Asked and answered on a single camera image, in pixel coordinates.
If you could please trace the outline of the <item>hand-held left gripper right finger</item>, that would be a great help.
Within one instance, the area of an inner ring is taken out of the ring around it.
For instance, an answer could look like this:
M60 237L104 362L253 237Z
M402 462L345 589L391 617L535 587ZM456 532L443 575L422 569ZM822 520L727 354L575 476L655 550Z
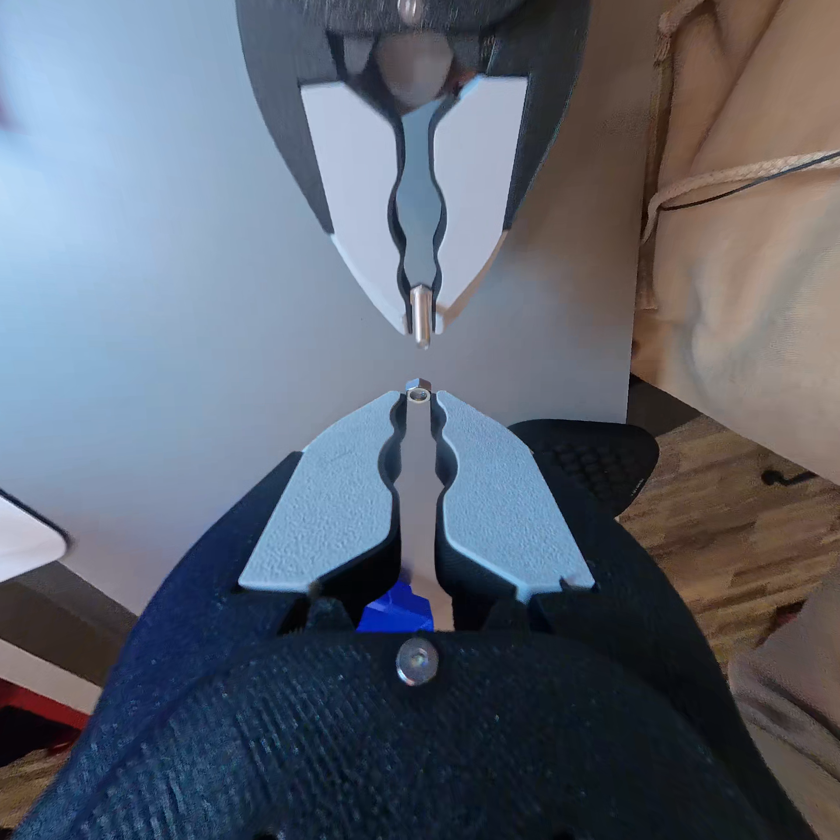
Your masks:
M450 392L434 396L437 579L520 602L595 579L531 449Z

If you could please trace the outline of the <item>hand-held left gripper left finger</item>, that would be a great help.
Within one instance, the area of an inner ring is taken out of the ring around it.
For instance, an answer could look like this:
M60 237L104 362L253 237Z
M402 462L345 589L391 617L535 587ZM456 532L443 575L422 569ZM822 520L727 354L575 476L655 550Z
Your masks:
M398 543L402 394L342 417L301 451L239 576L256 592L314 595Z

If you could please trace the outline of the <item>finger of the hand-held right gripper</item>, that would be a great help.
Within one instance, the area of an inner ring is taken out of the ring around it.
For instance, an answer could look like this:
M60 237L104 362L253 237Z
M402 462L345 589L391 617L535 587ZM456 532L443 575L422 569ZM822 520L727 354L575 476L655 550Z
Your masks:
M478 75L436 100L428 126L430 175L440 199L433 238L433 328L463 311L508 234L508 198L526 77Z
M327 198L332 242L380 314L407 335L401 250L391 225L399 175L394 128L341 81L304 86L301 99Z

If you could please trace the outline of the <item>silver bolt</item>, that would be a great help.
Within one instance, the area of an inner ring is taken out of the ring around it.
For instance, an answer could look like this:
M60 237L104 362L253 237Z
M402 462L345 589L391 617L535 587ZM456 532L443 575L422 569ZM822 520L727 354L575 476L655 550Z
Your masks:
M436 332L434 291L424 284L414 286L409 292L411 328L415 345L427 350Z

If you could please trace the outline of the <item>white tablet stand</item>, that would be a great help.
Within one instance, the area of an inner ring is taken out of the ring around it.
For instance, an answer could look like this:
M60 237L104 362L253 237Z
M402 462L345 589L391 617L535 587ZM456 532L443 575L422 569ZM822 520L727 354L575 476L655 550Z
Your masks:
M16 500L1 494L1 582L61 560L63 533Z

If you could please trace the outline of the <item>person's beige hoodie torso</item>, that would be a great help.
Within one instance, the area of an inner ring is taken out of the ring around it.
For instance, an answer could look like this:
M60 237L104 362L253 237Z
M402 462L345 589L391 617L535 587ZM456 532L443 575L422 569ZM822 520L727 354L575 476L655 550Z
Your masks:
M692 175L839 147L839 2L702 2L672 41L645 200ZM838 168L658 215L632 371L838 482Z

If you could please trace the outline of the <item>beige hoodie drawstring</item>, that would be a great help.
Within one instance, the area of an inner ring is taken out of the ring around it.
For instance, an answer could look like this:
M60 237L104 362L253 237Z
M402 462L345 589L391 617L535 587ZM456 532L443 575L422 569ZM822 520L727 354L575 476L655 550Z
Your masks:
M673 97L673 37L686 19L702 4L701 1L677 2L669 10L662 13L657 24L654 68L657 71L658 80L651 104L652 122L650 128L652 133L650 135L650 147L647 157L648 174L656 175L658 173L655 156L658 150L657 142L660 134L659 115L661 113L669 115L670 102ZM645 226L640 240L642 243L645 243L651 237L655 231L660 213L675 212L680 209L714 203L766 182L771 182L783 176L809 169L836 169L838 168L838 158L838 150L821 150L787 155L768 161L757 161L750 164L729 167L724 170L692 175L667 186L660 187L651 195L647 202ZM676 199L689 193L707 187L729 185L732 183L735 183L736 187L719 192L713 196L687 203L675 203Z

